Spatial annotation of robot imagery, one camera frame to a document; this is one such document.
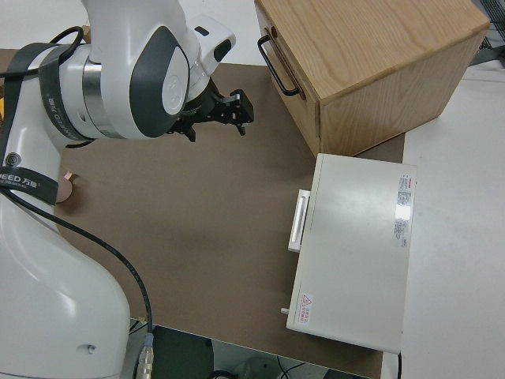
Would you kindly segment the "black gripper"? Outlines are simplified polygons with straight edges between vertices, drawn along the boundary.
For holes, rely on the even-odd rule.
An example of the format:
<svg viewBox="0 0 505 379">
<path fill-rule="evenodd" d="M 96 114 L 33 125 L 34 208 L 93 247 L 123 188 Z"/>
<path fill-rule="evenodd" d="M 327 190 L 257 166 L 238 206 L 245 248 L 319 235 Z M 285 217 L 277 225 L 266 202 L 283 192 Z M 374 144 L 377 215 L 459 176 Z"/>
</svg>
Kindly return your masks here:
<svg viewBox="0 0 505 379">
<path fill-rule="evenodd" d="M 209 81 L 201 94 L 186 103 L 177 121 L 166 133 L 178 133 L 195 142 L 193 124 L 206 121 L 234 125 L 239 134 L 244 136 L 245 125 L 254 121 L 253 105 L 242 89 L 223 97 L 214 81 Z"/>
</svg>

